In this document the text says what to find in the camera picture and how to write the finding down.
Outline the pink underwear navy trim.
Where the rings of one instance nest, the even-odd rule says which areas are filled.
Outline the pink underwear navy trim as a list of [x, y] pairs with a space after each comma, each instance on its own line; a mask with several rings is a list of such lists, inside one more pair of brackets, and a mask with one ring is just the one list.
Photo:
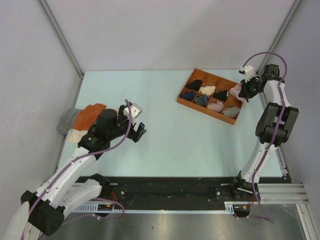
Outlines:
[[237, 98], [239, 101], [241, 101], [243, 103], [248, 103], [249, 101], [246, 98], [239, 96], [241, 90], [242, 90], [242, 86], [240, 84], [237, 84], [230, 89], [229, 94], [232, 95], [233, 97]]

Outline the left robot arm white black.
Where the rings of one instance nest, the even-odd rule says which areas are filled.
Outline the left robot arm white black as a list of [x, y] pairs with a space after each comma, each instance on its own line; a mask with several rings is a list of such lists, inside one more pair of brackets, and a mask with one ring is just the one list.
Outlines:
[[66, 217], [84, 203], [110, 196], [109, 180], [96, 173], [81, 186], [72, 190], [84, 170], [96, 163], [105, 153], [115, 149], [111, 142], [120, 138], [138, 142], [146, 133], [140, 123], [135, 130], [136, 119], [143, 110], [129, 101], [119, 110], [104, 109], [100, 112], [88, 132], [78, 142], [76, 149], [64, 166], [35, 192], [26, 191], [21, 202], [29, 203], [29, 213], [22, 231], [22, 238], [29, 239], [26, 231], [38, 230], [46, 236], [55, 233]]

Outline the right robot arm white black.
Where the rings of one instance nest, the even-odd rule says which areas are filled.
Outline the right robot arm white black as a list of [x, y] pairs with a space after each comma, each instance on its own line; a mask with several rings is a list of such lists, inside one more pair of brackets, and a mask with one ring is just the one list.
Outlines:
[[250, 65], [239, 71], [245, 76], [241, 81], [239, 97], [249, 100], [264, 93], [268, 101], [255, 129], [257, 142], [245, 167], [234, 178], [231, 196], [237, 200], [249, 200], [257, 192], [260, 173], [268, 158], [289, 139], [299, 115], [285, 94], [285, 81], [280, 77], [278, 65], [267, 64], [262, 75], [255, 74]]

